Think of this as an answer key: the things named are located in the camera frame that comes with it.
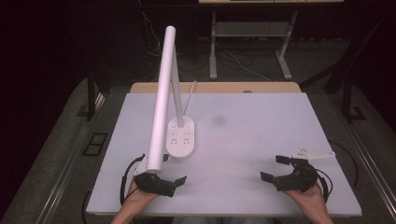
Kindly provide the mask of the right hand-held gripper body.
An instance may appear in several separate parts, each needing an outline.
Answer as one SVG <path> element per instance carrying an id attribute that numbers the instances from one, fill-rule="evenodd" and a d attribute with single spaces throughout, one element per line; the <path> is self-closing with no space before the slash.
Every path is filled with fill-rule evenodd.
<path id="1" fill-rule="evenodd" d="M 313 149 L 310 147 L 297 147 L 292 153 L 290 158 L 290 165 L 293 170 L 289 175 L 277 176 L 274 178 L 274 185 L 278 191 L 286 190 L 300 190 L 305 192 L 313 187 L 317 181 L 323 187 L 324 192 L 329 191 L 328 184 L 324 177 L 318 173 L 318 168 L 315 168 L 311 161 L 317 159 L 325 159 L 334 157 L 335 153 L 330 151 L 323 151 Z"/>

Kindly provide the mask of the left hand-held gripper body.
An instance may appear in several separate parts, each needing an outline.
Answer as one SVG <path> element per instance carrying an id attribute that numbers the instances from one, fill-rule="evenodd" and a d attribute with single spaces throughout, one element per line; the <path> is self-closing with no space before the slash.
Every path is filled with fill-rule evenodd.
<path id="1" fill-rule="evenodd" d="M 156 174 L 150 174 L 146 170 L 148 157 L 142 155 L 138 161 L 138 166 L 134 169 L 134 182 L 137 187 L 146 193 L 173 197 L 177 189 L 175 182 L 163 180 Z"/>

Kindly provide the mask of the white desk lamp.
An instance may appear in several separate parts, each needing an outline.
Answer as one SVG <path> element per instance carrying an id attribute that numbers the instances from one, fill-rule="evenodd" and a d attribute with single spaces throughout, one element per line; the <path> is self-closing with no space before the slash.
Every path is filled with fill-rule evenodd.
<path id="1" fill-rule="evenodd" d="M 181 103 L 175 42 L 176 28 L 167 26 L 146 165 L 151 174 L 162 171 L 165 151 L 174 159 L 184 160 L 195 147 L 194 121 L 184 115 Z"/>

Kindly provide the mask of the person's left hand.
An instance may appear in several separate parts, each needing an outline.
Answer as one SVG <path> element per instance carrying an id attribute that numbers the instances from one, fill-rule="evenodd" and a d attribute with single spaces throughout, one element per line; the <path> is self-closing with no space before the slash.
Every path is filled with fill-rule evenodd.
<path id="1" fill-rule="evenodd" d="M 139 189 L 136 183 L 132 181 L 123 205 L 134 209 L 145 209 L 157 197 L 157 194 L 147 193 Z"/>

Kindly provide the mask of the person's right hand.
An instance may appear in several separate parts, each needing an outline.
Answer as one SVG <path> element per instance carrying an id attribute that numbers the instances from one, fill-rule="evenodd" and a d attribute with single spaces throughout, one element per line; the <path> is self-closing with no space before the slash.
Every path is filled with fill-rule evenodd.
<path id="1" fill-rule="evenodd" d="M 316 215 L 327 211 L 322 190 L 318 183 L 305 192 L 294 189 L 286 190 L 285 194 L 290 196 L 306 215 L 308 213 Z"/>

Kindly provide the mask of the black metal stand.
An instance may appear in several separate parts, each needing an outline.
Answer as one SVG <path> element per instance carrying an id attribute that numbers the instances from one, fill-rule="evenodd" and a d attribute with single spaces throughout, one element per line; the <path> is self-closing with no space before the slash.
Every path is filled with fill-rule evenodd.
<path id="1" fill-rule="evenodd" d="M 96 85 L 95 74 L 92 70 L 89 70 L 87 74 L 87 104 L 80 107 L 77 116 L 91 121 L 99 110 L 101 97 L 102 93 Z"/>
<path id="2" fill-rule="evenodd" d="M 352 105 L 352 81 L 347 78 L 343 85 L 343 102 L 342 102 L 342 114 L 348 123 L 352 123 L 354 120 L 366 120 L 366 117 L 362 113 L 358 106 Z"/>

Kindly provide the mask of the black floor frame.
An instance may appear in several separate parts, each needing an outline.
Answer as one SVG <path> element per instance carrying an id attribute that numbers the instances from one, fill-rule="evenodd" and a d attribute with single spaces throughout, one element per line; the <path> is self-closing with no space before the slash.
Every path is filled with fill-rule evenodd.
<path id="1" fill-rule="evenodd" d="M 102 152 L 107 133 L 93 133 L 88 145 L 82 151 L 83 156 L 96 157 Z"/>

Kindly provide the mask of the metal frame desk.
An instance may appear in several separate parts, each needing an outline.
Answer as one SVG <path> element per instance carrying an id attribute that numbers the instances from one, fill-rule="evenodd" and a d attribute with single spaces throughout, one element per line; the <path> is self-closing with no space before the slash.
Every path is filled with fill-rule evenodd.
<path id="1" fill-rule="evenodd" d="M 222 9 L 226 6 L 241 7 L 249 5 L 253 7 L 269 7 L 270 5 L 309 6 L 339 4 L 345 0 L 198 0 L 201 5 L 220 5 Z M 286 80 L 292 80 L 292 75 L 285 59 L 285 53 L 291 39 L 291 35 L 298 17 L 299 10 L 293 9 L 287 21 L 219 21 L 218 10 L 212 10 L 211 36 L 209 53 L 209 78 L 218 78 L 216 39 L 218 37 L 281 37 L 282 46 L 275 51 L 275 56 L 282 75 Z"/>

